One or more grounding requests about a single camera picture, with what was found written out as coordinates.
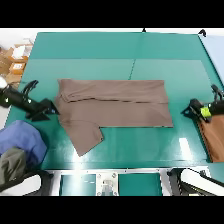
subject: dark green cloth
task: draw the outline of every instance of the dark green cloth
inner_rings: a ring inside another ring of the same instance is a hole
[[[0,185],[24,175],[26,168],[25,151],[18,148],[8,149],[0,157]]]

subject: white wall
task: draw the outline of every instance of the white wall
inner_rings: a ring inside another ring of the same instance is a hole
[[[197,34],[202,28],[146,28],[147,32]],[[224,28],[204,28],[208,35],[223,35]],[[9,49],[24,38],[35,40],[38,32],[141,32],[142,28],[0,28],[0,46]]]

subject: gray cloth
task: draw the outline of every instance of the gray cloth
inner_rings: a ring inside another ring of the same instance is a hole
[[[24,175],[26,155],[22,149],[8,149],[0,157],[0,185]]]
[[[79,156],[103,140],[100,127],[173,127],[163,80],[58,82],[59,122]]]

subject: green tape on gripper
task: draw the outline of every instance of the green tape on gripper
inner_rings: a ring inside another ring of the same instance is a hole
[[[201,114],[203,117],[211,117],[212,116],[208,107],[201,108]]]

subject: metal frame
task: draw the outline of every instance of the metal frame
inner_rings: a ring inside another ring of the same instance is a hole
[[[91,170],[46,170],[54,174],[50,196],[59,196],[60,183],[62,175],[81,175],[81,174],[102,174],[102,173],[117,173],[117,174],[134,174],[134,173],[159,173],[163,196],[171,196],[172,190],[170,187],[169,177],[167,172],[173,168],[189,168],[189,167],[170,167],[170,168],[138,168],[138,169],[91,169]],[[205,170],[208,177],[211,177],[207,166],[190,167],[196,171]]]

